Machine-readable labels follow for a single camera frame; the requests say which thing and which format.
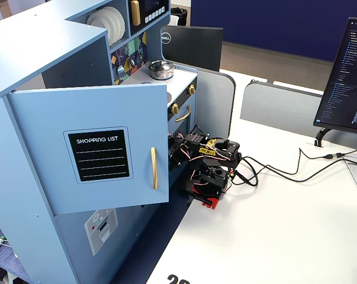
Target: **small sticker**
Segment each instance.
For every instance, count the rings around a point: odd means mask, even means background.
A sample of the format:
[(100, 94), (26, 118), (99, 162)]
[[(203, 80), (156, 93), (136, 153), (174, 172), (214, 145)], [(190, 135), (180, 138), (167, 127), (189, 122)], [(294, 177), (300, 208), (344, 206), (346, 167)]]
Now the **small sticker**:
[(64, 136), (79, 183), (132, 178), (126, 128), (69, 131)]
[(209, 146), (210, 148), (213, 148), (213, 147), (214, 147), (214, 144), (215, 144), (215, 141), (216, 141), (216, 139), (210, 139), (210, 140), (207, 142), (207, 146)]
[(200, 148), (200, 153), (206, 154), (206, 155), (212, 155), (216, 156), (216, 152), (214, 150), (209, 150), (206, 148)]

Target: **knob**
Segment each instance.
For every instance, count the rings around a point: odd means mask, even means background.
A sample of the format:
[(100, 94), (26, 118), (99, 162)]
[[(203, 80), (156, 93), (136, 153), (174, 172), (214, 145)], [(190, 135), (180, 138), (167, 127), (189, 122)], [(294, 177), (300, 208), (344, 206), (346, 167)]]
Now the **knob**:
[(189, 94), (189, 95), (195, 94), (195, 86), (194, 86), (194, 84), (191, 84), (191, 85), (189, 86), (189, 88), (188, 88), (188, 94)]
[(172, 108), (171, 108), (171, 113), (172, 113), (172, 114), (177, 114), (178, 111), (179, 111), (178, 104), (173, 104), (173, 105), (172, 105)]

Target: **oven door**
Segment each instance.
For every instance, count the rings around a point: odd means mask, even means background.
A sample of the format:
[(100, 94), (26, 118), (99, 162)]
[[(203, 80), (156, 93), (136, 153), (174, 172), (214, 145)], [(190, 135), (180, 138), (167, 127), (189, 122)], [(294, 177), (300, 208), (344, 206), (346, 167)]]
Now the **oven door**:
[(169, 0), (129, 0), (131, 35), (169, 12)]

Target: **stack of plates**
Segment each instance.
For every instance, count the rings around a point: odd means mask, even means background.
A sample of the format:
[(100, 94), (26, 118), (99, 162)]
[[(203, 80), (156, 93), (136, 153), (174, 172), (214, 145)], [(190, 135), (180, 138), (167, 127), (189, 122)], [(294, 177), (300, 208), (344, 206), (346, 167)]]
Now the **stack of plates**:
[(105, 28), (108, 31), (108, 43), (116, 43), (124, 35), (126, 24), (121, 13), (114, 7), (105, 7), (91, 14), (86, 22), (94, 27)]

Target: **computer monitor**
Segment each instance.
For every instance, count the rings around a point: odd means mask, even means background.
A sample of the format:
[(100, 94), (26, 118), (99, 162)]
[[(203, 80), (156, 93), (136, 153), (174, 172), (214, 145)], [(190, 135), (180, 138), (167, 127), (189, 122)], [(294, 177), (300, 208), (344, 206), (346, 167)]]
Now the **computer monitor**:
[(350, 18), (315, 126), (357, 133), (357, 18)]
[(162, 53), (167, 60), (219, 71), (222, 28), (183, 27), (162, 28)]

